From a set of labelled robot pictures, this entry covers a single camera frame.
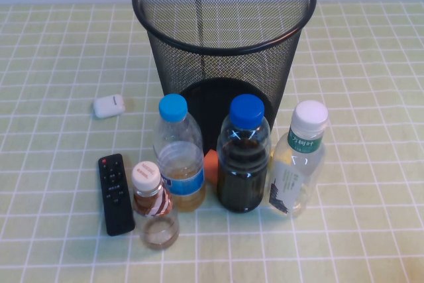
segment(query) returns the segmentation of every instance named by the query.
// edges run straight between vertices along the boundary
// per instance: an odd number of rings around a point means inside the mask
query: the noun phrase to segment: blue bottle cap
[[[179,94],[165,95],[159,102],[159,114],[168,122],[179,122],[187,115],[187,102]]]
[[[264,118],[264,110],[264,104],[259,97],[242,94],[231,102],[230,120],[240,129],[255,129]]]

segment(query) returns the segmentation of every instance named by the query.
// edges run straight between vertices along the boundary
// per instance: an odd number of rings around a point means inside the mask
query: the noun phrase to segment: remote control
[[[135,228],[133,207],[122,155],[100,158],[99,171],[107,234],[115,236],[132,231]]]

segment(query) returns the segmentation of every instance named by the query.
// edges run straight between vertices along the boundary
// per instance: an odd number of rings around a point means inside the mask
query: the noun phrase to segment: blue label
[[[164,179],[165,184],[170,190],[171,194],[177,196],[188,196],[194,194],[202,187],[205,180],[203,175],[203,167],[196,175],[188,179],[171,179],[164,175],[162,175],[162,178]]]

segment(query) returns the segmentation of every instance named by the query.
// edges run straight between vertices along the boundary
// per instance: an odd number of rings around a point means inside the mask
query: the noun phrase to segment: black mesh wastebasket
[[[180,93],[216,147],[231,100],[253,93],[272,127],[316,0],[132,0],[164,94]]]

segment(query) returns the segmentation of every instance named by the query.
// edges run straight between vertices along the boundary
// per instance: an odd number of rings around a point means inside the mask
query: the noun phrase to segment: white lid
[[[291,117],[291,129],[305,133],[322,133],[327,127],[329,111],[318,101],[302,101]]]
[[[159,168],[154,162],[139,162],[132,169],[132,184],[141,192],[149,192],[160,183]]]

